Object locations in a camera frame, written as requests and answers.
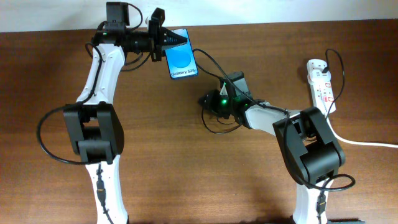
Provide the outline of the blue screen Galaxy smartphone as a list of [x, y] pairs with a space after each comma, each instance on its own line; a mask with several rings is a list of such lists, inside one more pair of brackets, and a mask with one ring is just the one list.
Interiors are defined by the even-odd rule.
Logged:
[[182, 28], [175, 29], [173, 32], [182, 37], [186, 37], [187, 43], [165, 51], [170, 78], [176, 80], [197, 76], [198, 68], [193, 55], [188, 31]]

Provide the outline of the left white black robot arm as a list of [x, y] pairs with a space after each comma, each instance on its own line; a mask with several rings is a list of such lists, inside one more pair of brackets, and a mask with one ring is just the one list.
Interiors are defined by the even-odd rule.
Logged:
[[129, 7], [127, 2], [107, 2], [107, 18], [90, 42], [93, 62], [85, 88], [76, 103], [63, 111], [73, 151], [90, 175], [98, 223], [129, 223], [119, 179], [124, 131], [113, 107], [126, 57], [147, 52], [156, 62], [166, 49], [187, 43], [187, 38], [163, 27], [161, 8], [150, 16], [146, 31], [131, 28]]

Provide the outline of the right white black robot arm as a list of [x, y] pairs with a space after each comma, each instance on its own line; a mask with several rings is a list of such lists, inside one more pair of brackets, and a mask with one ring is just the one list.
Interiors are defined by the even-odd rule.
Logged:
[[328, 194], [345, 154], [323, 117], [311, 107], [302, 111], [255, 100], [242, 72], [220, 79], [220, 88], [199, 99], [203, 111], [217, 118], [234, 118], [238, 127], [264, 131], [276, 137], [288, 173], [297, 184], [294, 223], [328, 223]]

